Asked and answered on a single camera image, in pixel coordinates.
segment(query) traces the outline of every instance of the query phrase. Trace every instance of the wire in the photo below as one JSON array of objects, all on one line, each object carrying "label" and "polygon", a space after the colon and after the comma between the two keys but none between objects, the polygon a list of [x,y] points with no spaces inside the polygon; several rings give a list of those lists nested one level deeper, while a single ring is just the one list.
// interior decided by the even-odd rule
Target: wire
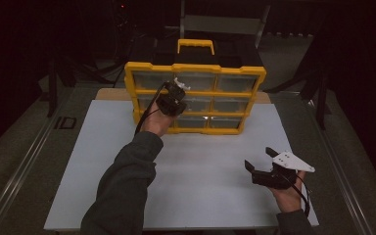
[{"label": "wire", "polygon": [[137,133],[139,133],[140,131],[140,128],[142,127],[142,124],[143,122],[145,121],[145,119],[151,115],[152,113],[156,112],[157,110],[149,113],[151,111],[151,108],[152,108],[152,105],[154,104],[154,102],[157,100],[158,96],[160,95],[160,92],[162,91],[162,89],[164,89],[166,83],[164,82],[160,88],[158,88],[157,90],[157,93],[155,94],[154,98],[152,98],[152,101],[151,103],[149,104],[148,108],[146,108],[145,112],[143,112],[143,115],[142,117],[139,119],[139,122],[137,123],[137,126],[136,126],[136,129],[135,129],[135,134],[136,135]]},{"label": "wire", "polygon": [[301,180],[301,182],[304,184],[304,186],[305,186],[305,188],[306,188],[306,192],[307,192],[307,198],[304,196],[304,194],[302,194],[302,192],[301,192],[301,190],[299,190],[296,186],[295,186],[295,184],[294,183],[292,183],[285,175],[283,175],[283,174],[281,174],[281,173],[279,173],[279,175],[280,176],[282,176],[286,181],[288,181],[290,184],[291,184],[291,186],[292,186],[292,188],[293,189],[295,189],[295,191],[301,196],[301,198],[304,200],[304,202],[305,202],[305,215],[306,215],[306,217],[308,217],[309,216],[309,211],[310,211],[310,204],[309,204],[309,193],[308,193],[308,190],[307,190],[307,188],[306,188],[306,185],[305,185],[305,183],[304,183],[304,181],[300,178],[300,177],[298,177],[297,175],[297,177]]}]

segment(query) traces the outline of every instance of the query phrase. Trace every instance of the hand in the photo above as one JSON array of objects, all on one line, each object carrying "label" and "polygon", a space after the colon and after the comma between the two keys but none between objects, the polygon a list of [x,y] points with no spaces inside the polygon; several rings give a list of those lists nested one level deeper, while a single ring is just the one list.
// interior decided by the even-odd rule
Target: hand
[{"label": "hand", "polygon": [[159,110],[157,102],[152,104],[150,112],[151,114],[143,122],[141,130],[149,131],[162,137],[176,117],[164,115],[161,110]]},{"label": "hand", "polygon": [[[298,171],[298,177],[301,179],[304,179],[305,174],[305,171]],[[297,178],[295,186],[302,191],[302,181],[299,178]],[[273,193],[277,206],[281,212],[294,212],[302,208],[301,196],[294,188],[290,187],[284,190],[274,188],[268,189]]]}]

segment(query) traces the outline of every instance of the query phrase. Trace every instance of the white board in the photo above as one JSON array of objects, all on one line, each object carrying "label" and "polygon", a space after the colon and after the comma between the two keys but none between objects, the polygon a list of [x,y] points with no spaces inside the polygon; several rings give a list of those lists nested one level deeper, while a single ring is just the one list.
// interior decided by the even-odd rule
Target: white board
[{"label": "white board", "polygon": [[[100,178],[132,139],[128,101],[91,103],[44,229],[75,230],[96,198]],[[163,137],[157,177],[148,189],[147,230],[276,226],[279,209],[270,191],[252,183],[244,168],[271,170],[264,151],[291,151],[274,105],[255,104],[240,135],[173,134]],[[318,225],[314,211],[309,215]]]}]

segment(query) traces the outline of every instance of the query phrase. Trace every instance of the organizer carry handle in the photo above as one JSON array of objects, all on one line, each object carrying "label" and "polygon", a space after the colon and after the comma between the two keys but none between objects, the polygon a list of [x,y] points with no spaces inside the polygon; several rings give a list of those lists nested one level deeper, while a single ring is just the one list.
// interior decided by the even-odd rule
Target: organizer carry handle
[{"label": "organizer carry handle", "polygon": [[210,47],[211,54],[214,55],[214,50],[211,40],[199,40],[199,39],[178,39],[178,54],[181,46],[194,46],[194,47]]}]

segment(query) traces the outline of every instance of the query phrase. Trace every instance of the gray sleeve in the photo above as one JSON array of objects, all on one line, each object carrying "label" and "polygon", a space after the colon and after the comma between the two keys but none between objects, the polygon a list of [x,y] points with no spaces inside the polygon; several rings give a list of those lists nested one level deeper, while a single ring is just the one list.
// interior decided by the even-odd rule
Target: gray sleeve
[{"label": "gray sleeve", "polygon": [[155,178],[154,159],[163,142],[139,132],[118,153],[100,180],[97,198],[81,221],[81,234],[141,234],[147,188]]},{"label": "gray sleeve", "polygon": [[282,235],[315,234],[303,210],[279,213],[277,214],[277,221]]}]

